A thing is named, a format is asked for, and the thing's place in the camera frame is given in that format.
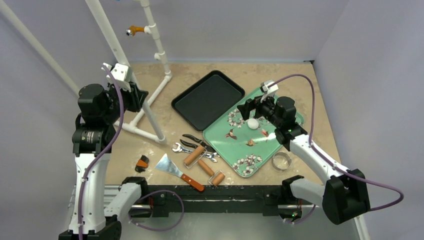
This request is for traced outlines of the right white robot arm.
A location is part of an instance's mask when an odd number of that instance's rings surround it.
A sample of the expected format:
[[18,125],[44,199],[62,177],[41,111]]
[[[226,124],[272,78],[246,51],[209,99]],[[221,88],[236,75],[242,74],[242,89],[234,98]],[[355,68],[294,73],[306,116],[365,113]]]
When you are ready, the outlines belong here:
[[327,154],[321,153],[310,133],[296,122],[295,101],[286,96],[273,99],[248,99],[237,109],[244,120],[251,111],[254,118],[265,118],[274,127],[275,138],[286,150],[298,156],[322,181],[316,184],[301,175],[281,183],[280,196],[288,204],[305,200],[323,209],[326,217],[339,225],[371,210],[364,174],[339,165]]

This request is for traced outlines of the wooden dough roller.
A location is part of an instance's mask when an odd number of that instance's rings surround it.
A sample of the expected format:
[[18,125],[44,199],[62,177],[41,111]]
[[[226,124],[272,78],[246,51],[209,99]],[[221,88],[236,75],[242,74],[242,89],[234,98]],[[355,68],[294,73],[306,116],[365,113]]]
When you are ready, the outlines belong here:
[[183,160],[183,163],[186,168],[191,168],[194,165],[198,165],[208,176],[208,183],[213,186],[218,186],[224,179],[225,175],[222,171],[217,170],[213,171],[203,160],[207,153],[206,149],[199,145],[194,150],[188,151],[189,155]]

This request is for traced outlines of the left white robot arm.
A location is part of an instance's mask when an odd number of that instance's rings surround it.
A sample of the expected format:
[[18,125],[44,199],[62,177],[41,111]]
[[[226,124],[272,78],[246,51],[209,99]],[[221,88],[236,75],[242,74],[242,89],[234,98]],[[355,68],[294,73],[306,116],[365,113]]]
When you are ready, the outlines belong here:
[[118,194],[105,205],[105,179],[112,145],[119,130],[114,123],[125,111],[138,112],[149,93],[134,82],[124,87],[108,88],[93,83],[78,93],[80,113],[75,119],[72,152],[77,171],[75,202],[68,229],[60,240],[119,240],[124,215],[133,203],[142,205],[149,199],[143,177],[127,177]]

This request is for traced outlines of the white dough ball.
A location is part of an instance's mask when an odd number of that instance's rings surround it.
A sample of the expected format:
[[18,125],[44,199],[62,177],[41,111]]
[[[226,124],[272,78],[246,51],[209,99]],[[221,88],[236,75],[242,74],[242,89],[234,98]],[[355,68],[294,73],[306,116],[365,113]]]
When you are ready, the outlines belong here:
[[256,130],[259,128],[259,122],[257,119],[255,118],[250,118],[246,121],[247,126],[251,129],[251,130]]

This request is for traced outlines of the green floral tray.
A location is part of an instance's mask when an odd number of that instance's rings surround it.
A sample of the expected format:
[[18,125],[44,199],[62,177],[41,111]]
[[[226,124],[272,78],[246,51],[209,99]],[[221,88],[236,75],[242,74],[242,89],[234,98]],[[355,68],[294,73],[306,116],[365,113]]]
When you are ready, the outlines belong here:
[[251,129],[237,109],[261,94],[257,87],[203,131],[203,139],[243,178],[255,174],[282,147],[269,121],[260,117],[258,127]]

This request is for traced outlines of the black plastic tray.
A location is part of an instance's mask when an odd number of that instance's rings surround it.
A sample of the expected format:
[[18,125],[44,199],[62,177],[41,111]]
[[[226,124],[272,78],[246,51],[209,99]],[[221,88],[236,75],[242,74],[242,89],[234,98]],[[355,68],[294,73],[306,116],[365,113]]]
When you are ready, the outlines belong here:
[[202,132],[245,96],[245,90],[219,70],[212,70],[171,101],[171,107]]

